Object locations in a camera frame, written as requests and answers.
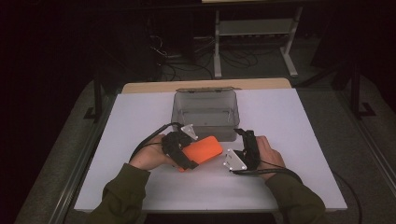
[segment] olive green jacket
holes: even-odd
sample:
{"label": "olive green jacket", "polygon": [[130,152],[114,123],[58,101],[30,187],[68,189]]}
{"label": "olive green jacket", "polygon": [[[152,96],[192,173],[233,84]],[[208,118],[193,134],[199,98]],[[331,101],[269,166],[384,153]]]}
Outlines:
{"label": "olive green jacket", "polygon": [[[116,178],[106,184],[102,202],[90,213],[87,223],[135,223],[146,197],[149,174],[125,163]],[[276,174],[265,184],[274,194],[286,223],[328,223],[323,201],[293,177]]]}

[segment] hand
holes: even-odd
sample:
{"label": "hand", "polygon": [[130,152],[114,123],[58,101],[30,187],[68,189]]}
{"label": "hand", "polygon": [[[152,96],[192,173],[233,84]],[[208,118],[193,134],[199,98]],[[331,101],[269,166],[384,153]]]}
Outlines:
{"label": "hand", "polygon": [[[259,170],[279,168],[277,166],[286,168],[285,162],[283,162],[282,156],[280,155],[280,153],[278,151],[271,148],[270,143],[268,142],[268,140],[265,136],[257,136],[256,141],[257,141],[257,146],[259,147],[261,160],[273,164],[273,165],[270,165],[265,162],[260,162],[260,165],[258,166]],[[273,175],[275,175],[275,173],[263,174],[260,176],[264,180],[268,180]]]}
{"label": "hand", "polygon": [[163,154],[161,142],[164,136],[164,134],[158,134],[149,140],[147,146],[140,149],[129,164],[141,170],[152,170],[162,164],[177,166],[170,157]]}

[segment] table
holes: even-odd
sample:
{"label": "table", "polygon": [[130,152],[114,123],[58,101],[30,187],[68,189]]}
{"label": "table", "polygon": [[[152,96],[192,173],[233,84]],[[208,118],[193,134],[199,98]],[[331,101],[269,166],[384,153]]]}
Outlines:
{"label": "table", "polygon": [[[284,78],[261,78],[126,85],[114,104],[75,209],[85,212],[94,209],[101,201],[103,187],[128,161],[137,144],[169,123],[175,89],[211,85],[241,89],[235,91],[241,119],[239,127],[254,130],[256,135],[266,135],[272,147],[283,155],[287,166],[322,198],[328,210],[347,208],[296,90]],[[240,136],[234,142],[221,145],[223,149],[243,149]],[[259,177],[233,175],[222,165],[223,160],[220,155],[184,173],[166,165],[155,169],[146,186],[143,211],[263,212],[277,209],[275,199]]]}

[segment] person's left hand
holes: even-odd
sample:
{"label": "person's left hand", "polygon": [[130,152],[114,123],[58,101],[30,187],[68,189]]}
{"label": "person's left hand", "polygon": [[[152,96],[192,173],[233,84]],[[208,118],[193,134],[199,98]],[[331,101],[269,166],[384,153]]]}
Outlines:
{"label": "person's left hand", "polygon": [[129,164],[141,170],[152,170],[162,164],[177,166],[170,157],[163,154],[161,142],[164,136],[164,134],[158,134],[148,141],[147,146],[140,149]]}

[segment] person's right hand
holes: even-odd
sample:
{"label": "person's right hand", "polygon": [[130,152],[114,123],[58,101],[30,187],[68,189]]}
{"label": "person's right hand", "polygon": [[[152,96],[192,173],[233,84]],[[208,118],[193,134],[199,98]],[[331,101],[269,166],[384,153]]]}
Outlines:
{"label": "person's right hand", "polygon": [[[276,168],[279,168],[279,166],[286,168],[285,162],[283,162],[283,159],[282,159],[282,155],[280,155],[280,153],[278,151],[271,148],[270,143],[268,142],[268,140],[265,136],[257,136],[256,141],[257,141],[257,146],[260,151],[260,158],[262,160],[258,166],[259,170],[276,169]],[[275,174],[276,173],[270,173],[270,174],[263,174],[260,176],[264,180],[268,180]]]}

